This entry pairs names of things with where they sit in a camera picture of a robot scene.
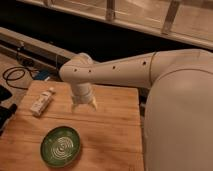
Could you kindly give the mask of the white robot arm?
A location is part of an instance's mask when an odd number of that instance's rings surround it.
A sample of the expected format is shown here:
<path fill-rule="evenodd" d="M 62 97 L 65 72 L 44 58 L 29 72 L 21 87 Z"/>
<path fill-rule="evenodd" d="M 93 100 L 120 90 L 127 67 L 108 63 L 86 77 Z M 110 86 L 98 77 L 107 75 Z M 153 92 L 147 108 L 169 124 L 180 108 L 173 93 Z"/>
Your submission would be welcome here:
<path fill-rule="evenodd" d="M 146 171 L 213 171 L 213 52 L 170 50 L 102 63 L 80 53 L 59 73 L 74 106 L 95 103 L 93 83 L 149 90 Z"/>

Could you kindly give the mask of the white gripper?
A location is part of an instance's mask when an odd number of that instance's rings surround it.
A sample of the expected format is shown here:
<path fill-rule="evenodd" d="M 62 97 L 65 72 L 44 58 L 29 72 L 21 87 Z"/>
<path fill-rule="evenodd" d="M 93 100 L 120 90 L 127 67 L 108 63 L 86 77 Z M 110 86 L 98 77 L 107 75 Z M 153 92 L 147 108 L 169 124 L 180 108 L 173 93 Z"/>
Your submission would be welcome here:
<path fill-rule="evenodd" d="M 78 104 L 88 104 L 94 109 L 97 110 L 96 99 L 93 98 L 93 90 L 90 83 L 81 83 L 81 84 L 72 84 L 72 100 L 75 104 L 72 104 L 71 110 L 75 112 L 78 107 Z"/>

